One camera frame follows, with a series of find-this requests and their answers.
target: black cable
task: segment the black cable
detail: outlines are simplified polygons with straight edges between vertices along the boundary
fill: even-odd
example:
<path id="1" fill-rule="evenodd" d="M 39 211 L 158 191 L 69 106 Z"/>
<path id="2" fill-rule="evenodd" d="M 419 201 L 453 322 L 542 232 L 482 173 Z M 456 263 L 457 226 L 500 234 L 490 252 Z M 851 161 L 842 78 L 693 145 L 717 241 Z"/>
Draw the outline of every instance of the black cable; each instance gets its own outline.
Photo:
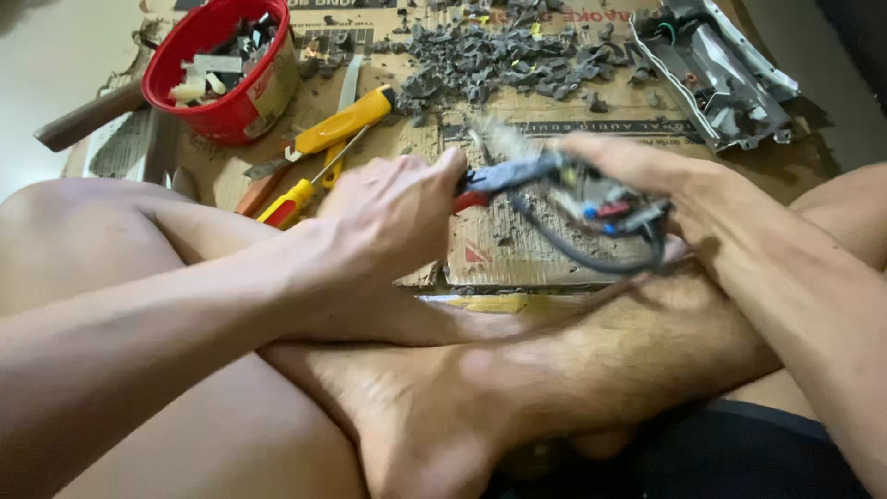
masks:
<path id="1" fill-rule="evenodd" d="M 581 266 L 588 267 L 592 270 L 602 273 L 631 274 L 655 269 L 663 262 L 663 258 L 665 256 L 665 233 L 659 226 L 655 225 L 655 222 L 646 222 L 643 226 L 641 226 L 640 229 L 641 237 L 643 237 L 644 241 L 646 241 L 650 245 L 649 257 L 643 260 L 629 262 L 627 264 L 611 264 L 599 258 L 589 257 L 583 251 L 570 245 L 553 230 L 549 229 L 541 222 L 539 222 L 538 218 L 533 215 L 533 210 L 530 207 L 530 204 L 519 193 L 515 191 L 509 191 L 508 201 L 511 202 L 514 210 L 523 215 L 523 217 L 526 218 L 528 222 L 530 222 L 533 228 L 535 228 L 539 231 L 540 234 L 545 236 L 545 238 L 550 243 L 552 243 L 552 245 L 557 248 L 558 251 L 566 255 L 568 258 L 574 260 Z"/>

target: pliers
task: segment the pliers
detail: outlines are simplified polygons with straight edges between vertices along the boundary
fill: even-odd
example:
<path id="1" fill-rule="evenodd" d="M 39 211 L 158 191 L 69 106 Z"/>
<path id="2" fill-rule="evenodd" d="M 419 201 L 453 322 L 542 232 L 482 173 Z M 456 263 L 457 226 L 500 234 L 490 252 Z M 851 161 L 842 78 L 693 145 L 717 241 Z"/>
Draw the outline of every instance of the pliers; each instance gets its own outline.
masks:
<path id="1" fill-rule="evenodd" d="M 547 176 L 561 167 L 558 154 L 543 151 L 539 157 L 501 162 L 489 168 L 468 170 L 456 188 L 453 213 L 472 206 L 489 206 L 496 194 Z"/>

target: red plastic basket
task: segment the red plastic basket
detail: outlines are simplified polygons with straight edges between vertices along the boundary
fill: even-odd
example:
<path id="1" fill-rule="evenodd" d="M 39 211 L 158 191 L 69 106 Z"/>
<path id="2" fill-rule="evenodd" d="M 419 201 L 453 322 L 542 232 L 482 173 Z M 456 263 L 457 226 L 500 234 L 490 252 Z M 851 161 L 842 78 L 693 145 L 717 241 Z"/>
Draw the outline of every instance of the red plastic basket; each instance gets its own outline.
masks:
<path id="1" fill-rule="evenodd" d="M 259 20 L 266 12 L 280 20 L 277 35 L 244 81 L 212 104 L 175 107 L 169 90 L 182 82 L 181 62 L 223 42 L 240 18 Z M 142 93 L 152 106 L 179 116 L 199 134 L 223 146 L 242 146 L 280 118 L 297 84 L 286 0 L 211 0 L 191 10 L 157 48 L 145 71 Z"/>

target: black shorts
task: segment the black shorts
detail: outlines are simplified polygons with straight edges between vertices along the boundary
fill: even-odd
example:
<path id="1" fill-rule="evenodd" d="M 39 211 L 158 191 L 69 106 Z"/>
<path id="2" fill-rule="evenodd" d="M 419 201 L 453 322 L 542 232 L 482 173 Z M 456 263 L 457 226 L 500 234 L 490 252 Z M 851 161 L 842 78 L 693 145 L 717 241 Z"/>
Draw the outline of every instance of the black shorts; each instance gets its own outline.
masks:
<path id="1" fill-rule="evenodd" d="M 715 400 L 639 429 L 619 457 L 573 455 L 541 479 L 494 474 L 484 499 L 870 497 L 815 421 Z"/>

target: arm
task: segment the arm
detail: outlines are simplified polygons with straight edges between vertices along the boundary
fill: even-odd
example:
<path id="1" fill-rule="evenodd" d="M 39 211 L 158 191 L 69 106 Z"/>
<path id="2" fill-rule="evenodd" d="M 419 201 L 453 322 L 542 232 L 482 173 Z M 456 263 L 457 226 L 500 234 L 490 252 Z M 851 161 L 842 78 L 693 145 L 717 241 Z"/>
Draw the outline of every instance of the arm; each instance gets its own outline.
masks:
<path id="1" fill-rule="evenodd" d="M 887 284 L 746 178 L 614 139 L 565 147 L 671 196 L 675 221 L 718 284 L 789 369 L 850 465 L 887 493 Z"/>
<path id="2" fill-rule="evenodd" d="M 456 151 L 435 166 L 377 160 L 330 196 L 349 210 L 1 319 L 0 495 L 51 496 L 216 369 L 284 334 L 324 339 L 310 325 L 344 293 L 355 299 L 445 252 L 464 169 Z"/>

